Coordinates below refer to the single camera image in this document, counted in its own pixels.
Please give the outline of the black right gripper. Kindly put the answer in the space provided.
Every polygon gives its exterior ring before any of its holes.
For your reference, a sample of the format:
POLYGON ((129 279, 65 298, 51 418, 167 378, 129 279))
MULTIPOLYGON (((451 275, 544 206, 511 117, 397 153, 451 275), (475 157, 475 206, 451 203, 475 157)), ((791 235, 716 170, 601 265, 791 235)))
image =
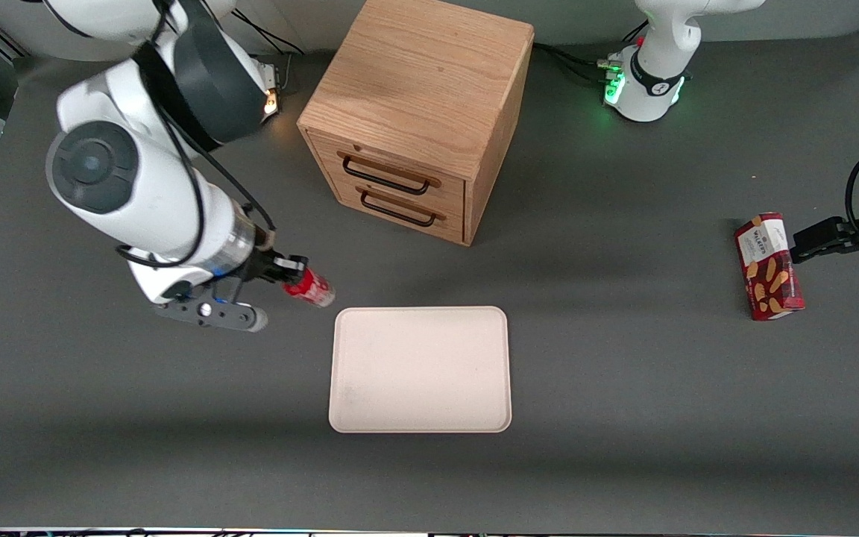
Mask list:
POLYGON ((252 249, 248 259, 239 268, 242 282, 265 280, 271 284, 287 281, 287 277, 303 277, 308 269, 308 258, 299 255, 283 257, 279 252, 252 249))

